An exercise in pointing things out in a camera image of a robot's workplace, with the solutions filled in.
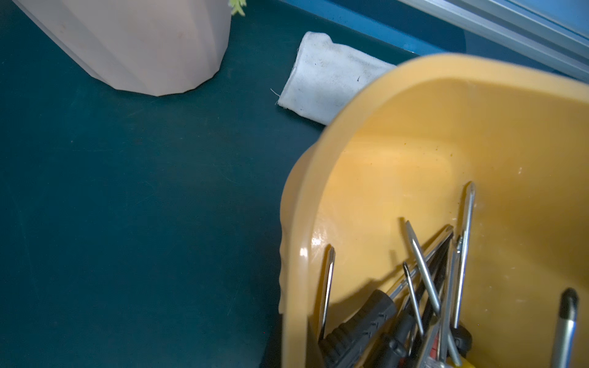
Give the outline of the yellow plastic storage box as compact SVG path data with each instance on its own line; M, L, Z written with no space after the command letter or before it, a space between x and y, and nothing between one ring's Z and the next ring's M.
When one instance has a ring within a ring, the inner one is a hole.
M401 64L351 101L293 167L282 194L280 367L312 366L325 248L328 330L475 206L460 319L477 367L547 367L561 293L579 312L571 365L588 365L588 87L463 55Z

